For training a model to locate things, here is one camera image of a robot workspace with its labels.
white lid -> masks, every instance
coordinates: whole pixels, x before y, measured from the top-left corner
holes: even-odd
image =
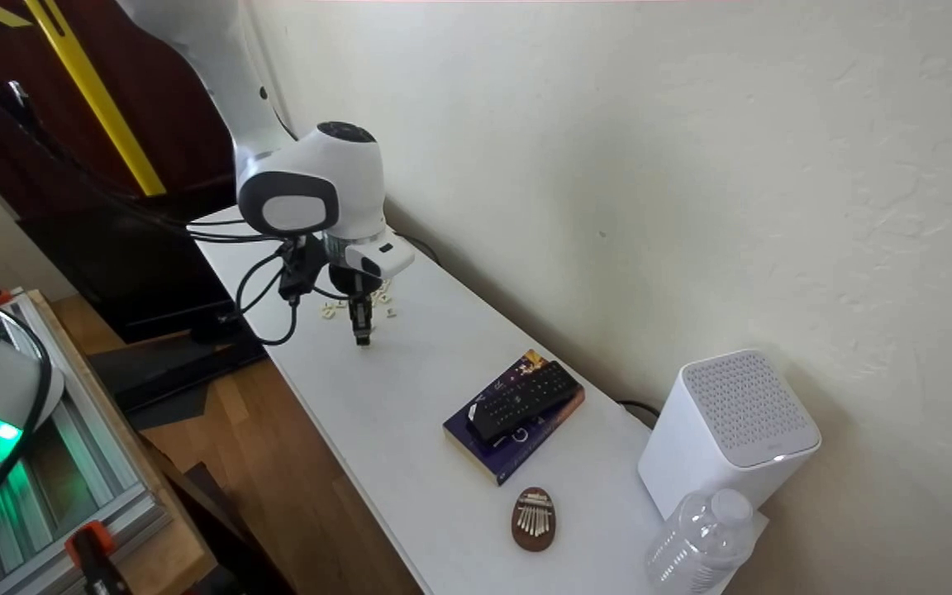
[[[818,448],[818,429],[758,350],[682,366],[682,379],[728,464],[771,465]]]
[[[744,492],[738,492],[738,488],[717,488],[717,492],[709,492],[708,508],[709,508],[709,516],[713,516],[717,522],[728,522],[728,527],[733,527],[733,522],[750,522],[750,516],[753,516],[750,502],[747,502]]]

white container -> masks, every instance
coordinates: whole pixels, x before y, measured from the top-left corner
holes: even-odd
[[[709,595],[750,557],[758,511],[733,488],[689,492],[646,550],[652,595]]]
[[[660,516],[709,488],[764,505],[817,448],[818,429],[803,402],[767,356],[744,350],[677,369],[638,473]]]

wire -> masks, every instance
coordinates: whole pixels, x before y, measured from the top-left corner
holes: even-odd
[[[324,287],[313,287],[313,295],[329,296],[329,302],[347,302],[347,295],[332,295],[332,290],[324,290]]]
[[[189,228],[217,228],[217,225],[242,225],[244,219],[221,219],[221,221],[192,221]]]
[[[299,319],[298,311],[299,311],[299,302],[286,302],[286,332],[285,332],[281,337],[266,341],[266,337],[259,337],[254,332],[250,332],[250,334],[254,334],[264,347],[286,344],[291,334],[298,334],[298,319]]]
[[[264,263],[271,263],[273,257],[281,257],[281,250],[285,250],[285,248],[259,257],[259,262],[242,275],[238,290],[234,290],[234,304],[242,308],[242,315],[250,311],[250,308],[264,296],[264,290],[260,290],[260,295],[254,296],[254,304],[244,304],[244,287],[246,287],[246,280],[250,280]]]
[[[40,383],[36,383],[36,395],[33,395],[33,406],[25,409],[25,419],[23,419],[23,433],[16,441],[16,447],[10,448],[10,456],[0,464],[0,487],[6,481],[10,469],[16,465],[16,460],[29,448],[29,441],[33,441],[33,429],[40,425],[40,415],[43,415],[43,406],[49,399],[49,350],[47,344],[40,341],[40,334],[33,334],[29,323],[23,323],[21,318],[0,311],[0,318],[13,319],[40,350]]]
[[[372,271],[363,271],[363,267],[350,267],[350,263],[340,263],[340,262],[329,262],[329,267],[342,267],[342,271],[354,271],[354,275],[363,275],[363,279],[383,280],[383,275],[372,275]]]
[[[281,280],[281,275],[285,275],[285,267],[278,267],[278,275],[246,304],[238,304],[242,318],[271,295],[271,287]]]
[[[278,126],[285,129],[286,138],[293,138],[293,143],[299,138],[299,137],[285,121],[285,114],[281,114],[278,110],[273,110],[273,119],[278,119]]]
[[[192,238],[192,240],[203,240],[203,246],[246,246],[246,240],[266,240],[264,233],[209,233],[209,231],[185,231],[185,221],[163,221],[148,210],[142,210],[132,191],[122,191],[108,183],[101,183],[97,171],[88,171],[79,159],[72,159],[67,148],[58,148],[54,143],[54,137],[47,137],[36,121],[25,121],[16,114],[16,110],[2,105],[0,100],[0,113],[43,152],[49,155],[57,166],[68,167],[88,191],[92,198],[122,208],[127,216],[137,216],[144,221],[152,221],[155,228],[177,233],[177,238]]]
[[[652,415],[652,419],[638,415],[644,425],[655,425],[655,424],[660,419],[660,409],[652,406],[652,402],[641,402],[641,399],[613,399],[613,402],[622,402],[622,406],[625,406],[627,413],[634,413],[634,415],[638,415],[638,409],[641,409],[644,415]]]
[[[271,250],[271,254],[264,254],[264,257],[259,257],[244,275],[242,275],[242,280],[238,280],[238,290],[234,290],[234,308],[238,308],[238,315],[244,318],[250,308],[259,308],[264,296],[266,296],[266,290],[281,280],[281,275],[285,275],[285,267],[278,267],[278,275],[244,304],[244,287],[246,287],[246,280],[264,267],[264,263],[271,263],[273,257],[281,257],[285,254],[285,246],[278,248],[278,250]],[[293,332],[298,332],[298,319],[299,319],[299,296],[291,296],[286,302],[286,332],[281,334],[281,337],[259,337],[254,332],[250,332],[250,337],[259,341],[259,344],[264,344],[264,347],[278,347],[278,344],[286,344],[291,337],[293,337]]]

green light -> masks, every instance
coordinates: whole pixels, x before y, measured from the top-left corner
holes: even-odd
[[[21,437],[21,429],[16,425],[10,425],[10,424],[0,424],[0,441],[16,441]]]

white table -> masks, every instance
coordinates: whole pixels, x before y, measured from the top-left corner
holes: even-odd
[[[201,246],[228,290],[273,248],[271,240]],[[250,295],[266,279],[271,267],[250,280]],[[293,341],[273,347],[271,360],[424,590],[646,590],[641,557],[660,529],[638,478],[646,429],[586,383],[579,413],[504,487],[495,487],[448,443],[441,419],[523,350],[553,350],[425,254],[416,254],[387,295],[394,318],[376,308],[371,347],[354,344],[347,308],[303,296]],[[286,308],[271,295],[246,319],[259,334],[278,337]],[[509,535],[509,511],[526,487],[546,487],[557,511],[555,542],[537,554],[523,552]]]

